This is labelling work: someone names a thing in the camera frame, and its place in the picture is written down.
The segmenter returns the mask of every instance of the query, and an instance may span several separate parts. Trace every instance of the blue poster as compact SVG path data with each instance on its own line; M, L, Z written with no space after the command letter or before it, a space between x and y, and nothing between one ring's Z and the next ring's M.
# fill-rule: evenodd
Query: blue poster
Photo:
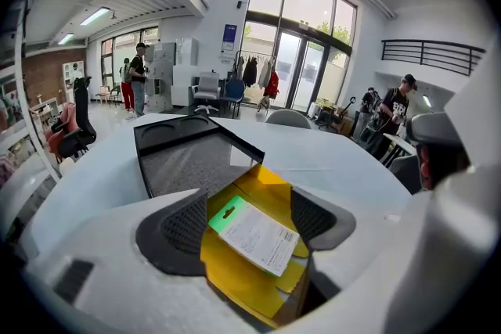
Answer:
M236 25L225 25L225 32L222 35L221 50L233 50L235 46Z

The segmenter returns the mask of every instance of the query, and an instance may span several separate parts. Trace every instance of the red pants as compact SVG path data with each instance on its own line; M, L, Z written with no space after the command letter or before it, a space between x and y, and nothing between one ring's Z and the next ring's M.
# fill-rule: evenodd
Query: red pants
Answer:
M124 97L125 109L134 109L134 92L130 82L122 82L122 96Z

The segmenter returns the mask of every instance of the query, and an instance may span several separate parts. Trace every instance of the green label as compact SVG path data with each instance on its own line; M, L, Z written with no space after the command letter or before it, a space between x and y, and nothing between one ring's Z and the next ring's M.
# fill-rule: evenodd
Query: green label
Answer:
M209 220L209 225L218 234L242 211L247 202L241 196L234 196L225 207Z

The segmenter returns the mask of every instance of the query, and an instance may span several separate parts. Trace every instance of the tree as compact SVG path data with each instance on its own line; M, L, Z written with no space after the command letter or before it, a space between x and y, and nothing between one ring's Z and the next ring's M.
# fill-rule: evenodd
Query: tree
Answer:
M326 34L330 34L329 30L329 23L327 21L324 21L321 23L319 26L316 28L319 31L325 32ZM341 42L345 43L346 45L350 44L350 33L346 28L343 27L334 27L333 29L333 36L336 39L339 39ZM317 45L316 43L310 42L309 44L310 48L316 49L316 50L322 50L323 47L320 45ZM341 52L336 52L334 55L335 59L339 59L339 56L341 55Z
M250 24L246 24L245 29L243 30L243 39L244 40L249 39L251 32L252 32L252 27L250 26Z

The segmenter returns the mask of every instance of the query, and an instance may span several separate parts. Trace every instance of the black tray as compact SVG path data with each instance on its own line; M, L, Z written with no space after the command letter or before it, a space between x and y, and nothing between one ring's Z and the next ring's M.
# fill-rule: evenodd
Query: black tray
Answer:
M202 115L135 127L134 139L150 198L197 188L211 197L265 157Z

